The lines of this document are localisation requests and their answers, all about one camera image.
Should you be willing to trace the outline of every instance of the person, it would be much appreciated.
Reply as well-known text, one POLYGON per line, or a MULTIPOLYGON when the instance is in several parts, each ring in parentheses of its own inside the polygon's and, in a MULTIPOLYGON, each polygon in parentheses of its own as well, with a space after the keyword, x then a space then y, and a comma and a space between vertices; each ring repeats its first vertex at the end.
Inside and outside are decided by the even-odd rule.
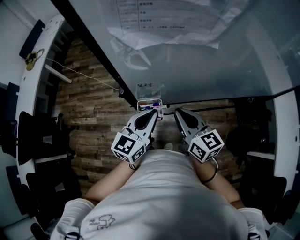
POLYGON ((121 161, 69 201, 51 240, 267 239, 263 213, 245 208, 210 161, 149 150, 135 167, 121 161))

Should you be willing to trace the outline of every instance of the small box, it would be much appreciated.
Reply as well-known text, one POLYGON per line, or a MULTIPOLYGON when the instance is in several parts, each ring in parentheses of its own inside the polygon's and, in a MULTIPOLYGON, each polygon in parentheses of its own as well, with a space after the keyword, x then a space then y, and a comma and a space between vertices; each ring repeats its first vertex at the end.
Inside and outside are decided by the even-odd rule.
POLYGON ((204 163, 210 158, 215 157, 223 146, 224 142, 218 132, 212 130, 211 132, 193 138, 189 145, 188 152, 200 162, 204 163))
MULTIPOLYGON (((142 108, 144 108, 144 106, 148 106, 148 105, 153 105, 153 104, 159 104, 159 106, 163 105, 163 101, 159 98, 155 98, 155 99, 148 99, 148 100, 140 100, 137 102, 137 112, 139 113, 140 111, 143 111, 142 108)), ((159 118, 157 118, 158 121, 161 121, 164 118, 164 110, 163 109, 157 109, 158 114, 159 114, 159 118)))
POLYGON ((117 133, 111 150, 117 158, 133 164, 146 152, 146 144, 128 135, 117 133))

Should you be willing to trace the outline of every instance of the wire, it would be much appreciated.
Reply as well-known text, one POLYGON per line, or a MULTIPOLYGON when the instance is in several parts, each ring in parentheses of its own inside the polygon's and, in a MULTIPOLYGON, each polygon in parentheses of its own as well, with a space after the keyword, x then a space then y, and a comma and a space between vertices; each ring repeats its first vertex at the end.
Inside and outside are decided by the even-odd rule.
POLYGON ((219 169, 218 162, 216 161, 216 159, 215 159, 214 157, 212 158, 212 160, 214 160, 214 161, 215 161, 215 163, 216 163, 216 165, 217 165, 217 171, 218 171, 218 169, 219 169))
MULTIPOLYGON (((56 62, 56 63, 58 63, 59 65, 61 65, 59 62, 54 61, 53 59, 50 59, 50 58, 48 58, 48 57, 44 57, 44 58, 47 58, 48 60, 51 60, 51 61, 56 62)), ((64 66, 64 65, 61 65, 61 66, 62 66, 63 68, 67 68, 67 69, 69 69, 69 70, 71 70, 71 71, 73 71, 73 72, 76 72, 75 70, 70 69, 70 68, 68 68, 68 67, 66 67, 66 66, 64 66)), ((111 88, 113 88, 113 89, 119 90, 119 89, 117 89, 117 88, 112 87, 111 85, 108 85, 108 84, 106 84, 106 83, 100 81, 100 80, 97 79, 97 78, 89 77, 89 76, 87 76, 87 75, 84 75, 83 73, 78 73, 78 74, 81 74, 81 75, 83 75, 83 76, 85 76, 85 77, 87 77, 87 78, 95 79, 95 80, 97 80, 98 82, 105 84, 106 86, 109 86, 109 87, 111 87, 111 88)))

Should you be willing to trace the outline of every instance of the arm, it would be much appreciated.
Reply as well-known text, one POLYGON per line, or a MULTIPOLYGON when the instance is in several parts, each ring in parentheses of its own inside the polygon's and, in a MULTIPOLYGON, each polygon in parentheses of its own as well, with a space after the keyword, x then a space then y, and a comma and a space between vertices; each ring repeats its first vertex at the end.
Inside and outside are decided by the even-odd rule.
POLYGON ((129 163, 121 161, 115 169, 103 179, 92 186, 86 194, 86 199, 101 201, 109 194, 119 190, 135 171, 129 167, 129 163))
MULTIPOLYGON (((210 161, 201 163, 193 156, 190 159, 200 181, 206 181, 214 175, 215 167, 210 161)), ((244 207, 238 191, 222 175, 216 174, 205 186, 221 194, 235 208, 244 207)))

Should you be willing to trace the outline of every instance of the white t-shirt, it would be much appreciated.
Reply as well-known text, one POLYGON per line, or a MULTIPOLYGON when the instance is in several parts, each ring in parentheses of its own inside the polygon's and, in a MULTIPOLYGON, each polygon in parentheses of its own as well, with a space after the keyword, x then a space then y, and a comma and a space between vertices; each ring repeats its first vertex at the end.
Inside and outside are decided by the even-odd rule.
POLYGON ((199 181, 188 158, 150 150, 139 169, 97 206, 69 201, 51 240, 70 232, 89 240, 266 240, 258 209, 236 210, 199 181))

